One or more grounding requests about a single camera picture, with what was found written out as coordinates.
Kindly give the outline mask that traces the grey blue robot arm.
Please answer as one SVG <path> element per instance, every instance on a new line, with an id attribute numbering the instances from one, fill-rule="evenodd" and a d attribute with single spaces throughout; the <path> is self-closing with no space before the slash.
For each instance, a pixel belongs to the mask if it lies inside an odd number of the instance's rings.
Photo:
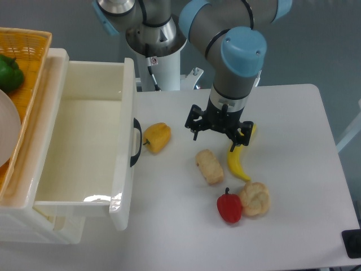
<path id="1" fill-rule="evenodd" d="M 234 147 L 248 145 L 253 123 L 240 117 L 267 51 L 259 29 L 286 15 L 291 1 L 190 1 L 179 16 L 171 13 L 170 1 L 94 1 L 92 6 L 109 34 L 125 33 L 144 91 L 179 90 L 180 53 L 192 44 L 215 76 L 206 109 L 192 106 L 186 128 L 194 134 L 223 133 Z"/>

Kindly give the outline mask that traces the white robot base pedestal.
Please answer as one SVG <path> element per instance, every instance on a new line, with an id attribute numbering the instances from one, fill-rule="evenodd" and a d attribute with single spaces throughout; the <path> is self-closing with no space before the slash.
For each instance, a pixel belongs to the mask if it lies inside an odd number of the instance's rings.
<path id="1" fill-rule="evenodd" d="M 181 74 L 181 50 L 168 56 L 153 56 L 148 60 L 144 55 L 135 53 L 139 77 L 137 89 L 143 92 L 155 91 L 155 83 L 162 91 L 199 89 L 198 81 L 204 70 L 195 67 L 189 74 Z"/>

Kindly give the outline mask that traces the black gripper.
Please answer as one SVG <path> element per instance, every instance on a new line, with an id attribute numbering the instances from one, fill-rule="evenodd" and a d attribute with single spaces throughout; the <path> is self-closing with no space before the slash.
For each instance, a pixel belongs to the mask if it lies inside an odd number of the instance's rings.
<path id="1" fill-rule="evenodd" d="M 213 130 L 219 133 L 227 133 L 228 138 L 232 141 L 230 152 L 233 152 L 235 147 L 241 145 L 248 146 L 254 122 L 240 121 L 240 116 L 243 111 L 228 112 L 228 105 L 221 104 L 221 108 L 208 100 L 206 111 L 203 111 L 198 105 L 193 104 L 188 114 L 185 127 L 193 133 L 193 140 L 197 140 L 199 132 L 205 130 Z"/>

